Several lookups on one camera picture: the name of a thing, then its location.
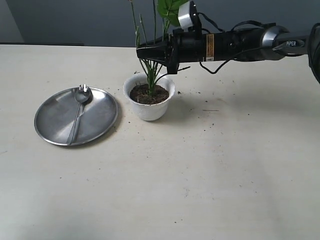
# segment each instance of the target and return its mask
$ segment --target scattered soil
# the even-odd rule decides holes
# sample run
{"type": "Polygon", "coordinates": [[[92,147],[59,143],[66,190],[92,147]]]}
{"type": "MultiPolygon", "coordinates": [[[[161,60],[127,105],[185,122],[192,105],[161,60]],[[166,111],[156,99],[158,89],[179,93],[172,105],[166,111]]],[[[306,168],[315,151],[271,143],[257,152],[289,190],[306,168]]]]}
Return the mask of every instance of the scattered soil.
{"type": "Polygon", "coordinates": [[[130,98],[139,104],[159,104],[168,97],[169,92],[159,85],[154,87],[154,96],[148,95],[148,84],[137,85],[130,92],[130,98]]]}

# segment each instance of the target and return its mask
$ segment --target potted plant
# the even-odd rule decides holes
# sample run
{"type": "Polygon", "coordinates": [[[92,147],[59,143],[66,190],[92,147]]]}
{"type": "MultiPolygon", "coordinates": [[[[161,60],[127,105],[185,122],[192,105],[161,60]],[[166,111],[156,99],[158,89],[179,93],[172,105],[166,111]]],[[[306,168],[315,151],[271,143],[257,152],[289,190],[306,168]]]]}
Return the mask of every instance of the potted plant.
{"type": "MultiPolygon", "coordinates": [[[[135,46],[140,45],[140,29],[145,42],[147,41],[142,15],[139,15],[140,26],[137,25],[133,0],[131,4],[135,46]]],[[[162,36],[164,37],[170,25],[180,26],[178,20],[179,7],[188,0],[152,0],[154,20],[154,41],[157,39],[157,12],[162,18],[162,36]]],[[[139,59],[142,73],[136,73],[128,78],[123,85],[123,93],[131,102],[135,114],[145,121],[155,121],[161,118],[167,111],[169,101],[175,94],[175,83],[172,79],[161,73],[162,65],[151,60],[139,59]]]]}

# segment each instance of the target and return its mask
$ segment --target stainless steel plate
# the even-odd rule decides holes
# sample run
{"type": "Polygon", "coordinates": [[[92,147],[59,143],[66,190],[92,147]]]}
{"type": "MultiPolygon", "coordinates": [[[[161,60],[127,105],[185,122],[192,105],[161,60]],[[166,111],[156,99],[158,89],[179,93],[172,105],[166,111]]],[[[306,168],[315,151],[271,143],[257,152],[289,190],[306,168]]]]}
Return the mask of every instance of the stainless steel plate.
{"type": "Polygon", "coordinates": [[[74,94],[77,87],[61,91],[46,100],[34,118],[36,132],[45,141],[60,146],[88,143],[105,134],[118,117],[118,104],[113,96],[90,87],[92,101],[85,105],[79,119],[77,137],[68,145],[67,139],[74,123],[79,103],[74,94]]]}

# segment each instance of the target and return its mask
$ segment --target white table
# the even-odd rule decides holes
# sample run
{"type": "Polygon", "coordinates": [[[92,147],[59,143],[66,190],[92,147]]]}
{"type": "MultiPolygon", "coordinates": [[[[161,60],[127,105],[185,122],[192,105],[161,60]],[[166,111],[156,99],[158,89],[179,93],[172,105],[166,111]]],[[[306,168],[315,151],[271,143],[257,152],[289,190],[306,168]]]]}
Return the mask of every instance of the white table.
{"type": "Polygon", "coordinates": [[[144,122],[122,93],[134,49],[1,45],[0,240],[318,240],[307,58],[190,65],[165,116],[144,122]],[[42,140],[38,107],[84,83],[116,97],[115,128],[72,149],[42,140]]]}

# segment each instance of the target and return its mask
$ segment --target sticker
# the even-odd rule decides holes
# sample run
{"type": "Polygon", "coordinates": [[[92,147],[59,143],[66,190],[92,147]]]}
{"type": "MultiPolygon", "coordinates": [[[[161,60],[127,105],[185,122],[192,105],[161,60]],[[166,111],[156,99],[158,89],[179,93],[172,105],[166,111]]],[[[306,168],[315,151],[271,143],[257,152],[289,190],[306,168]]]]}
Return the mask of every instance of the sticker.
{"type": "Polygon", "coordinates": [[[215,36],[214,34],[206,35],[206,53],[205,61],[212,62],[215,59],[215,36]]]}

